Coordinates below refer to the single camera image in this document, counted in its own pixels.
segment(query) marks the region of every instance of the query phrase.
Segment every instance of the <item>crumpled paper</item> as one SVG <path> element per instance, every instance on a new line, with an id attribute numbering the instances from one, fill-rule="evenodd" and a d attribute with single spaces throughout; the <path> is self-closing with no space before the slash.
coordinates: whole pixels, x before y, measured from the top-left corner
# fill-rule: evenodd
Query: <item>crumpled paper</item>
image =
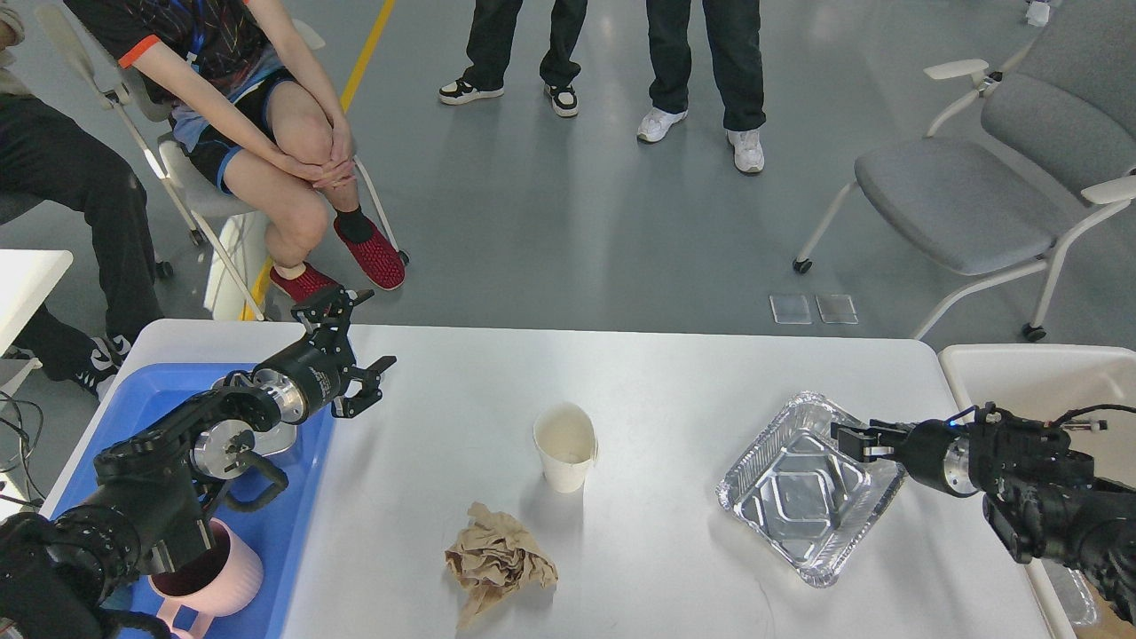
<path id="1" fill-rule="evenodd" d="M 491 513 L 479 501 L 474 501 L 468 514 L 474 521 L 445 551 L 450 572 L 469 594 L 458 617 L 459 629 L 526 583 L 537 581 L 548 588 L 558 579 L 557 567 L 512 515 Z"/>

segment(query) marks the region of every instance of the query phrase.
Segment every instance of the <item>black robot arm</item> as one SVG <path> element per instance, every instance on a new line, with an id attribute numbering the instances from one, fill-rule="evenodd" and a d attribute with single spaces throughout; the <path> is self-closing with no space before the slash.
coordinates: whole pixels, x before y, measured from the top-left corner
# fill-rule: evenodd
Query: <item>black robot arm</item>
<path id="1" fill-rule="evenodd" d="M 1136 413 L 1127 406 L 1096 408 Z M 959 418 L 975 412 L 972 423 Z M 892 459 L 912 479 L 967 497 L 983 492 L 986 521 L 1014 561 L 1049 558 L 1081 571 L 1117 611 L 1136 615 L 1136 490 L 1095 475 L 1093 457 L 1070 450 L 1063 428 L 1018 417 L 993 403 L 917 424 L 832 424 L 842 453 Z"/>
<path id="2" fill-rule="evenodd" d="M 348 341 L 351 310 L 370 294 L 316 293 L 292 309 L 303 338 L 102 450 L 99 488 L 81 505 L 55 521 L 20 513 L 0 523 L 0 628 L 14 622 L 24 639 L 103 639 L 122 625 L 168 637 L 165 624 L 99 605 L 140 574 L 176 571 L 211 548 L 208 522 L 220 503 L 256 509 L 287 486 L 258 435 L 274 435 L 264 441 L 278 451 L 294 441 L 294 424 L 324 406 L 352 417 L 382 398 L 379 380 L 394 357 L 359 368 Z M 348 397 L 352 384 L 358 390 Z M 237 501 L 228 487 L 250 468 L 273 486 Z"/>

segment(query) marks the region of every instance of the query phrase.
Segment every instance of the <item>paper cup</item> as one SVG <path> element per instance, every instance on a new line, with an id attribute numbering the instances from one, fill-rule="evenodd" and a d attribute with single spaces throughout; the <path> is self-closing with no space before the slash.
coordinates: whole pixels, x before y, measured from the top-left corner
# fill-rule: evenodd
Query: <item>paper cup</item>
<path id="1" fill-rule="evenodd" d="M 575 404 L 549 408 L 533 424 L 533 442 L 544 465 L 544 479 L 557 492 L 573 492 L 584 486 L 595 464 L 599 442 L 587 413 Z"/>
<path id="2" fill-rule="evenodd" d="M 260 557 L 220 520 L 210 520 L 217 545 L 177 572 L 150 576 L 150 587 L 165 601 L 158 619 L 178 639 L 201 639 L 214 617 L 240 612 L 252 601 L 265 579 Z M 190 629 L 174 628 L 182 606 L 198 612 Z"/>

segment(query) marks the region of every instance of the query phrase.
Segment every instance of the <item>red sneaker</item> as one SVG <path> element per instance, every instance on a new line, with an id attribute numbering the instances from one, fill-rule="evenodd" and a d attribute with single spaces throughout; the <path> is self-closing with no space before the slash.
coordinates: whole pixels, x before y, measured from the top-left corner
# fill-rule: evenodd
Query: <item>red sneaker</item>
<path id="1" fill-rule="evenodd" d="M 384 291 L 393 291 L 401 287 L 402 281 L 406 280 L 407 267 L 402 264 L 402 259 L 399 258 L 399 254 L 391 246 L 391 242 L 386 241 L 386 238 L 378 232 L 375 223 L 367 219 L 367 224 L 370 225 L 371 233 L 370 239 L 366 242 L 352 242 L 344 238 L 343 233 L 340 232 L 339 219 L 335 221 L 335 234 L 348 246 L 348 250 L 351 251 L 371 282 L 375 282 Z"/>
<path id="2" fill-rule="evenodd" d="M 268 269 L 268 279 L 276 284 L 276 288 L 287 293 L 287 297 L 292 298 L 296 304 L 301 304 L 303 300 L 308 299 L 317 291 L 326 289 L 327 287 L 339 287 L 340 283 L 332 280 L 327 275 L 324 275 L 319 271 L 308 264 L 303 263 L 307 268 L 300 274 L 295 280 L 285 280 L 276 268 Z"/>

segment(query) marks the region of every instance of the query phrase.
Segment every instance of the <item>white table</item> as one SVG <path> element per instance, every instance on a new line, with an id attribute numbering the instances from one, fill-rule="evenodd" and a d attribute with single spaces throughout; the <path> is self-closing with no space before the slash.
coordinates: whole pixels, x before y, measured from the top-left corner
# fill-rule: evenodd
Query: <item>white table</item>
<path id="1" fill-rule="evenodd" d="M 69 251 L 0 249 L 0 273 L 3 274 L 0 277 L 0 354 L 8 350 L 72 260 Z M 14 395 L 27 373 L 39 365 L 36 359 L 0 360 L 0 391 Z M 8 482 L 8 475 L 0 473 L 0 481 Z M 25 498 L 15 483 L 5 489 L 5 495 Z M 0 501 L 0 520 L 17 511 L 19 506 Z"/>
<path id="2" fill-rule="evenodd" d="M 0 352 L 11 346 L 72 260 L 69 251 L 0 249 Z"/>
<path id="3" fill-rule="evenodd" d="M 158 362 L 259 362 L 300 334 L 161 321 L 118 381 Z M 289 639 L 458 634 L 465 594 L 443 550 L 475 500 L 525 523 L 560 582 L 528 587 L 461 636 L 1050 636 L 977 498 L 908 482 L 824 590 L 717 504 L 718 480 L 801 390 L 862 418 L 953 413 L 921 342 L 362 325 L 351 339 L 361 363 L 399 362 L 383 401 L 336 424 Z M 587 410 L 601 441 L 586 486 L 568 496 L 541 479 L 531 434 L 560 400 Z"/>

